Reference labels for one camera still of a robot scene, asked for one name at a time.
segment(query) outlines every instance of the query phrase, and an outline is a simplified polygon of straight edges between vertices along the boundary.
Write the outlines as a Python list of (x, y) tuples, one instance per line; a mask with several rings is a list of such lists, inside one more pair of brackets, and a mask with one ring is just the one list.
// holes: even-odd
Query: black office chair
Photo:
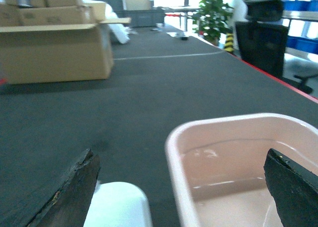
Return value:
[(318, 72), (296, 74), (300, 82), (283, 77), (284, 55), (288, 28), (283, 25), (260, 23), (274, 22), (282, 18), (284, 6), (281, 0), (243, 0), (247, 5), (245, 18), (249, 22), (236, 22), (238, 47), (242, 60), (260, 68), (274, 77), (310, 94), (313, 89), (306, 85)]

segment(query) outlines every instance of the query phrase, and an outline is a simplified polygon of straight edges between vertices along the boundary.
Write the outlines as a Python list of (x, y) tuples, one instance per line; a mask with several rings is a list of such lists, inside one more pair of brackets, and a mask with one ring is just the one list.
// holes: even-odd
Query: potted plant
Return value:
[(191, 16), (198, 26), (196, 33), (214, 45), (218, 44), (221, 33), (231, 31), (228, 22), (233, 15), (233, 7), (224, 0), (201, 0), (199, 9)]

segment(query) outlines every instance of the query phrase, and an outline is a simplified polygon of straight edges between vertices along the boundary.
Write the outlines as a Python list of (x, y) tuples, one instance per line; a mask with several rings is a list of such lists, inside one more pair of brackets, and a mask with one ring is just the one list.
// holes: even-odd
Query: pink plastic tub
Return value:
[(318, 175), (318, 130), (279, 114), (194, 121), (166, 141), (183, 227), (282, 227), (263, 166), (277, 149)]

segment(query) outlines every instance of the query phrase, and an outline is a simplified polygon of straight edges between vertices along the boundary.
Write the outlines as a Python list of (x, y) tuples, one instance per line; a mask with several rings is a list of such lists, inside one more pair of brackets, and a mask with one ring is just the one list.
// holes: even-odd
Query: desk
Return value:
[[(178, 227), (164, 153), (176, 126), (273, 112), (318, 127), (316, 102), (232, 55), (194, 37), (136, 31), (128, 44), (112, 44), (115, 65), (107, 80), (0, 87), (0, 226), (9, 226), (14, 212), (4, 213), (26, 197), (51, 197), (56, 173), (91, 148), (100, 156), (102, 183), (137, 185), (154, 226)], [(40, 188), (46, 196), (37, 195)]]

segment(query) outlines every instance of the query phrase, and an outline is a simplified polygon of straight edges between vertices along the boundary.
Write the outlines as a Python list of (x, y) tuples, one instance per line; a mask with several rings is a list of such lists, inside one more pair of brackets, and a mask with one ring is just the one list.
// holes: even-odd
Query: chair headrest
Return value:
[(250, 21), (275, 22), (283, 16), (281, 0), (243, 0), (247, 6), (245, 18)]

